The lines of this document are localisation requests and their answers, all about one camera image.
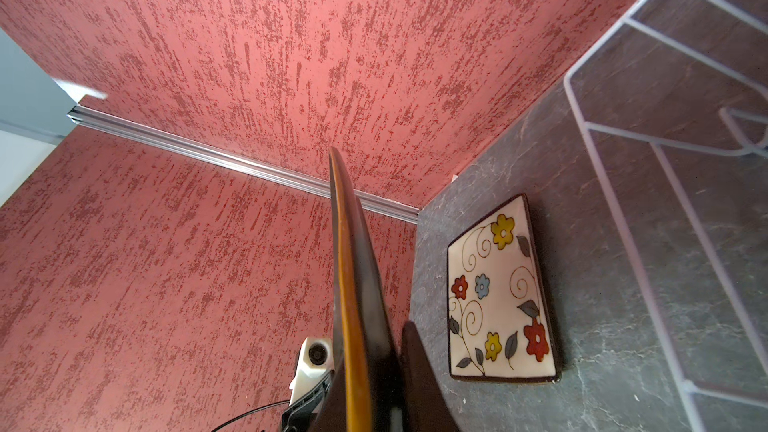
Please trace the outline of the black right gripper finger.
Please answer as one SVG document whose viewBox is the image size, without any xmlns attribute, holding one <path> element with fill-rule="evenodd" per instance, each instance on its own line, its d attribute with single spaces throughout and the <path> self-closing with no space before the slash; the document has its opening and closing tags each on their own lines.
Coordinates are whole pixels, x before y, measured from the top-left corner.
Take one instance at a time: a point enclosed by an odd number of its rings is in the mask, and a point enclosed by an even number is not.
<svg viewBox="0 0 768 432">
<path fill-rule="evenodd" d="M 459 431 L 441 394 L 416 325 L 402 331 L 400 363 L 403 374 L 408 431 Z"/>
</svg>

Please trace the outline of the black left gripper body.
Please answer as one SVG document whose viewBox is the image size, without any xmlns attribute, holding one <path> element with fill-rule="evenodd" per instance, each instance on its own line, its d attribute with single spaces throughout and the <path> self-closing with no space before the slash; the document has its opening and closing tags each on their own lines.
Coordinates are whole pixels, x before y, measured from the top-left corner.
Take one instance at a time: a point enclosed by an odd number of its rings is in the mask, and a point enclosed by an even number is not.
<svg viewBox="0 0 768 432">
<path fill-rule="evenodd" d="M 281 416 L 280 430 L 282 432 L 308 431 L 322 408 L 332 382 L 333 372 L 326 372 L 309 392 L 289 405 Z"/>
</svg>

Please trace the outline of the dark square plate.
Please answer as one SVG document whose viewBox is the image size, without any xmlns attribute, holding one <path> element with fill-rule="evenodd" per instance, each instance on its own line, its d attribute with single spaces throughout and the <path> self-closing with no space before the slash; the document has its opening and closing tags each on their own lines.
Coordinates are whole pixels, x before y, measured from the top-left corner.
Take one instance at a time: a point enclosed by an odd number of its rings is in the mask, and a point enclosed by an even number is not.
<svg viewBox="0 0 768 432">
<path fill-rule="evenodd" d="M 405 431 L 400 361 L 363 207 L 339 150 L 329 152 L 337 371 L 312 431 Z"/>
</svg>

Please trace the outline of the floral square plate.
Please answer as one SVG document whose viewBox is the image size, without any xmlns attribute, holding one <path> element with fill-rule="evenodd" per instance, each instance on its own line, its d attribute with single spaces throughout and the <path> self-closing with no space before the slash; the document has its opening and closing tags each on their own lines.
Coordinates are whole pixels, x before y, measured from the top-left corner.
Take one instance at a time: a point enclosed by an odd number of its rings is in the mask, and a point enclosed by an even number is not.
<svg viewBox="0 0 768 432">
<path fill-rule="evenodd" d="M 449 374 L 556 382 L 561 376 L 529 203 L 518 194 L 447 247 Z"/>
</svg>

